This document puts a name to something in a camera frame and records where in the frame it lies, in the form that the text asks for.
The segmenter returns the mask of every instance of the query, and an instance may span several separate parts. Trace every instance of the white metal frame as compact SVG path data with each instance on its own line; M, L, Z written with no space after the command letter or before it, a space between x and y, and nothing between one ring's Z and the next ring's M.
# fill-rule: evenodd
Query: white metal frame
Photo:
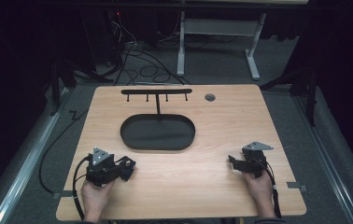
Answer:
M179 51L176 73L181 77L185 75L185 34L243 35L253 37L251 47L245 50L245 55L252 79L259 80L260 76L253 53L258 45L265 18L266 14L262 13L258 21L197 20L186 19L185 12L180 12Z

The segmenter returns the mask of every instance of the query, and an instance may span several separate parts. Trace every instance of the gray carpet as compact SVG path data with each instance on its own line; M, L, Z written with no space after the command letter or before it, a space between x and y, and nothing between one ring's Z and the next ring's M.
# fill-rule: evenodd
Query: gray carpet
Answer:
M253 81L247 69L247 62L243 58L243 49L249 47L249 40L238 38L227 41L226 38L216 38L217 41L209 41L202 46L200 39L189 42L186 54L186 69L184 78L191 84L244 84L255 83L258 85L279 77L289 59L296 40L278 42L275 39L261 40L255 53L256 63L261 74L261 80ZM146 53L152 54L160 60L171 72L177 70L177 46L173 43L160 45L156 49L140 44L137 47ZM131 51L135 56L145 57L143 54ZM150 77L154 71L150 63L136 57L128 57L125 69L130 71L120 75L119 85L131 82L131 77L139 71L146 77L138 76L134 80L136 84L153 82ZM106 68L99 64L99 73ZM174 78L168 83L178 83ZM83 113L90 106L93 92L97 86L104 85L95 81L80 80L78 86L71 90L72 93L66 102L64 110L54 127L46 147L61 136L51 147L44 160L43 179L46 185L60 192L64 187L71 160L75 153L81 129L85 117L76 121L66 132L64 129L72 122L70 110L76 110L77 114ZM303 192L307 213L299 217L285 217L288 223L348 223L345 213L339 204L329 178L324 172L319 159L315 143L304 124L304 118L294 100L289 96L288 86L282 86L269 91L264 91L263 96L268 105L270 114L275 123L281 143L287 153L292 171L297 181L308 187ZM334 159L335 167L340 171L346 188L353 197L353 156L349 151L345 139L340 134L337 124L327 109L326 102L318 91L316 105L317 130L321 135L330 156ZM29 144L21 148L19 154L11 162L9 169L0 180L0 202L2 202L11 181L19 171L24 158L29 152ZM58 200L52 199L49 193L44 191L38 181L38 167L36 166L30 181L17 203L7 223L61 223L55 217ZM254 217L246 217L246 223L252 223Z

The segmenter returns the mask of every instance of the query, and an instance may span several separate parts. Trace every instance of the wooden table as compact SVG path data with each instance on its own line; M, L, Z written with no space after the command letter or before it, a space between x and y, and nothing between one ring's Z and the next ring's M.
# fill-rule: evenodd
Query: wooden table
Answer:
M154 96L127 96L121 90L191 88L184 95L161 95L164 114L188 117L195 125L193 143L181 151L142 151L125 146L120 126L135 114L156 113ZM216 100L208 102L212 93ZM243 159L241 148L259 141L275 149L264 151L273 167L284 216L305 213L288 159L280 143L269 111L256 85L100 87L96 90L64 190L72 189L73 173L94 147L128 156L136 161L128 182L118 179L111 191L104 219L249 217L257 211L241 173L233 170L228 155ZM79 170L85 174L87 162ZM80 189L82 180L78 181ZM60 220L79 220L74 201L63 197L57 210Z

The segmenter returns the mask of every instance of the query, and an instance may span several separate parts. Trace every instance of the dark background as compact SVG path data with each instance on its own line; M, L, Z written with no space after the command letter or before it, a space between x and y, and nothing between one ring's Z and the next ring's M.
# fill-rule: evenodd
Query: dark background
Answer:
M321 59L315 66L318 85L353 151L353 1L310 1L309 6L330 7L332 12L320 10L311 16L294 10L269 12L261 38L277 35L282 41L300 37L285 74ZM112 61L91 48L93 39L112 48L109 39L102 38L108 35L106 23L92 15L98 14L79 13L75 8L0 4L0 175L46 105L44 92L50 84L51 67L60 58L88 70L94 70L95 63ZM176 17L168 11L125 10L121 15L129 30L152 46L156 45L157 31L165 35L172 32L169 27L174 27ZM208 16L208 12L194 16ZM99 21L96 30L87 32L85 25L95 21ZM70 76L69 72L65 69L63 76Z

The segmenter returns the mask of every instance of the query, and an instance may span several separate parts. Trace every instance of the metal bracket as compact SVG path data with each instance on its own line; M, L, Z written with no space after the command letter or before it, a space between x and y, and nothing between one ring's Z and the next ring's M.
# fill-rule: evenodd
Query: metal bracket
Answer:
M58 200L60 198L72 198L74 194L72 190L63 190L61 193L54 193L52 199Z
M301 185L299 182L287 182L289 189L299 189L300 192L307 192L308 187L306 185Z
M249 145L243 147L243 149L251 150L251 151L259 151L259 150L271 150L274 149L273 147L267 146L260 142L253 142Z
M103 151L98 147L95 147L92 154L92 165L97 165L101 163L101 161L104 161L109 157L110 157L109 153Z

